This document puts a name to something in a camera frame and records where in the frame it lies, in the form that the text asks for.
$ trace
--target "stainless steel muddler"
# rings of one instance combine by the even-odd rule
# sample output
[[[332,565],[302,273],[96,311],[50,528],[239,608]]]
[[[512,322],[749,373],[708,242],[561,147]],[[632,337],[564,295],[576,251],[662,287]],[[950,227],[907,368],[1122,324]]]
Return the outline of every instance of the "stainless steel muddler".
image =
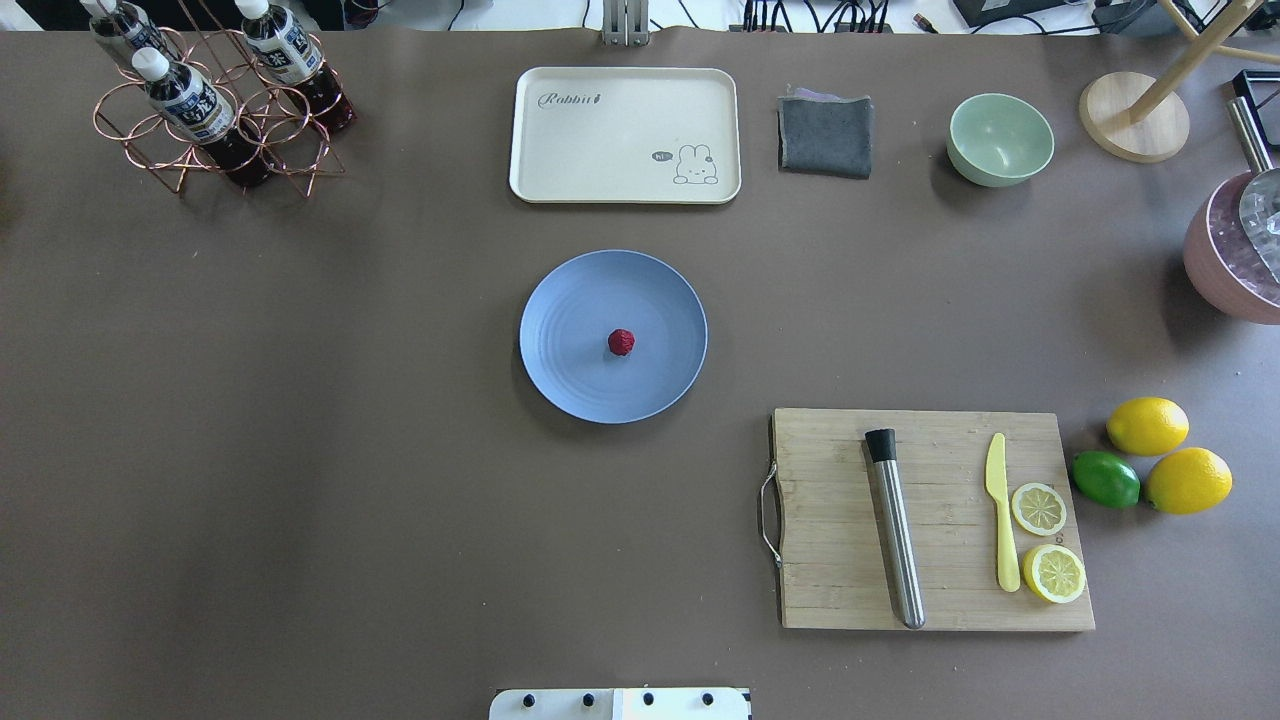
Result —
[[[867,448],[872,454],[872,462],[879,479],[881,515],[884,518],[884,534],[888,537],[888,553],[893,562],[899,616],[904,625],[918,630],[924,626],[924,597],[920,594],[920,579],[915,573],[915,552],[911,550],[911,528],[906,521],[902,480],[897,474],[897,445],[893,429],[884,428],[867,433]]]

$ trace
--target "bottle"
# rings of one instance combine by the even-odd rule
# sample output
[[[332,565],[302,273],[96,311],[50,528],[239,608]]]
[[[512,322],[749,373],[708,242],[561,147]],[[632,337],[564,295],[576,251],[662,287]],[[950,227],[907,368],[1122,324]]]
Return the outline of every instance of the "bottle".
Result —
[[[310,110],[326,131],[338,132],[356,119],[356,110],[342,92],[338,76],[320,54],[320,47],[298,24],[288,8],[270,0],[236,0],[244,15],[244,41],[275,82],[306,96],[306,102],[285,92],[300,113]]]
[[[143,47],[155,47],[175,63],[182,59],[173,41],[160,32],[146,10],[133,3],[81,0],[81,5],[88,10],[88,29],[93,40],[122,70],[133,72],[133,54]]]
[[[133,54],[133,69],[146,81],[151,105],[170,126],[207,154],[241,187],[261,184],[271,168],[256,145],[261,136],[200,73],[186,63],[170,63],[154,47]]]

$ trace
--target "cutting board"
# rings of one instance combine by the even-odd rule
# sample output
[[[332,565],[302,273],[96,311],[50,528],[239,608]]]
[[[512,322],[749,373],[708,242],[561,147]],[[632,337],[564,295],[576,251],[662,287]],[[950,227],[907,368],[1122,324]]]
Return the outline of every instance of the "cutting board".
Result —
[[[924,596],[924,630],[1093,629],[1089,591],[1052,605],[1023,583],[996,582],[996,511],[983,487],[992,434],[1007,438],[1009,492],[1044,483],[1066,502],[1056,537],[1014,524],[1018,559],[1046,542],[1085,560],[1068,484],[1057,416],[1044,413],[914,410],[773,411],[782,514],[781,601],[786,628],[905,630],[893,614],[863,434],[893,428],[911,543]],[[1088,577],[1088,562],[1085,562]]]

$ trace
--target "pink pot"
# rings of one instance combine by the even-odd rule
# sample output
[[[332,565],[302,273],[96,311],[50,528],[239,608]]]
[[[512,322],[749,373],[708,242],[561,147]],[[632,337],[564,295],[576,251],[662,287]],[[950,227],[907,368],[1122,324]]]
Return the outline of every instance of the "pink pot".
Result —
[[[1187,228],[1183,263],[1196,290],[1219,310],[1263,325],[1280,325],[1280,282],[1262,264],[1240,225],[1242,173],[1217,186]]]

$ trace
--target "brown table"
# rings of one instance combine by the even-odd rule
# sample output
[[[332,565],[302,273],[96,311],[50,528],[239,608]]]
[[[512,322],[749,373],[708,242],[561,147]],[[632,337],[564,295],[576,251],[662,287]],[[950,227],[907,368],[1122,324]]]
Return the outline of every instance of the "brown table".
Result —
[[[1178,42],[325,42],[362,114],[347,177],[177,200],[90,128],[115,78],[88,37],[0,33],[0,715],[463,719],[500,688],[645,683],[750,687],[760,719],[1280,707],[1280,333],[1210,307],[1180,260],[1245,169],[1239,61],[1194,73],[1187,147],[1142,167],[1076,99]],[[556,64],[727,70],[741,193],[517,200],[515,82]],[[872,179],[778,170],[787,83],[873,97]],[[980,91],[1050,118],[1047,172],[955,174],[946,120]],[[689,395],[622,427],[549,405],[515,343],[538,281],[603,247],[671,263],[710,323]],[[1192,518],[1078,498],[1097,630],[781,628],[755,520],[774,407],[1051,411],[1071,454],[1148,393],[1236,486]]]

